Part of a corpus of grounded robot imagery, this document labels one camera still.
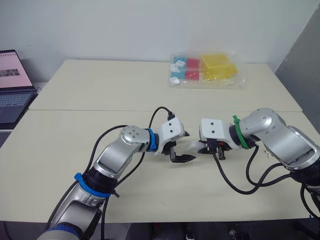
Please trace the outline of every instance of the cable connector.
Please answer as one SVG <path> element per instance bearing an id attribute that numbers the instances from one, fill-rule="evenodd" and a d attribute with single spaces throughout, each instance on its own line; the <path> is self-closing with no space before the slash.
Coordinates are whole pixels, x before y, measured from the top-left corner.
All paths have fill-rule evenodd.
<path id="1" fill-rule="evenodd" d="M 168 111 L 168 121 L 170 121 L 171 119 L 174 119 L 176 117 L 176 115 L 172 112 L 172 111 Z"/>
<path id="2" fill-rule="evenodd" d="M 208 138 L 207 139 L 207 144 L 208 144 L 208 147 L 209 147 L 209 151 L 212 154 L 215 154 L 217 152 L 218 140 L 217 139 L 213 139 L 213 138 Z"/>

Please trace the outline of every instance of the blue cable tie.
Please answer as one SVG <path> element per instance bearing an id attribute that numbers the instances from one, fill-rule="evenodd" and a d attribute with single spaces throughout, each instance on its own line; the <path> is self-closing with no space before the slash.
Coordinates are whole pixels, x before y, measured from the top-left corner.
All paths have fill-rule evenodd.
<path id="1" fill-rule="evenodd" d="M 100 197 L 100 198 L 109 198 L 111 196 L 110 193 L 103 193 L 103 192 L 99 192 L 99 191 L 95 191 L 93 189 L 91 189 L 89 186 L 86 185 L 83 177 L 82 177 L 82 174 L 80 172 L 78 172 L 75 176 L 74 176 L 74 179 L 77 180 L 80 184 L 80 186 L 83 188 L 83 190 L 85 190 L 86 192 L 92 194 L 92 195 L 95 195 L 97 197 Z"/>

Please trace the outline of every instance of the gray panel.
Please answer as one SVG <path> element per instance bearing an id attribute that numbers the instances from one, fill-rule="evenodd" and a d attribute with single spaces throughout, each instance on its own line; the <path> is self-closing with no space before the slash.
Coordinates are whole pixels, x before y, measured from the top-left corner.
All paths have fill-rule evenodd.
<path id="1" fill-rule="evenodd" d="M 275 72 L 320 133 L 320 8 Z"/>

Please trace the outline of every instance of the white wall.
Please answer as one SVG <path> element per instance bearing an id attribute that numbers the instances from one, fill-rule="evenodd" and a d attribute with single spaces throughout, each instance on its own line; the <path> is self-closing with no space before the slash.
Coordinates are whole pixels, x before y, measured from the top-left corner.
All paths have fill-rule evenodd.
<path id="1" fill-rule="evenodd" d="M 226 50 L 275 71 L 319 0 L 1 0 L 0 49 L 35 82 L 64 59 L 167 61 Z"/>

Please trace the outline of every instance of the laptop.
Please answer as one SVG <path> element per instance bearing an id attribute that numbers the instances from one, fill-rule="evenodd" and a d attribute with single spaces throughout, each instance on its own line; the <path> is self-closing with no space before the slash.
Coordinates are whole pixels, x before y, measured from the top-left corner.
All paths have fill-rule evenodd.
<path id="1" fill-rule="evenodd" d="M 16 51 L 0 51 L 0 124 L 15 123 L 36 94 Z"/>

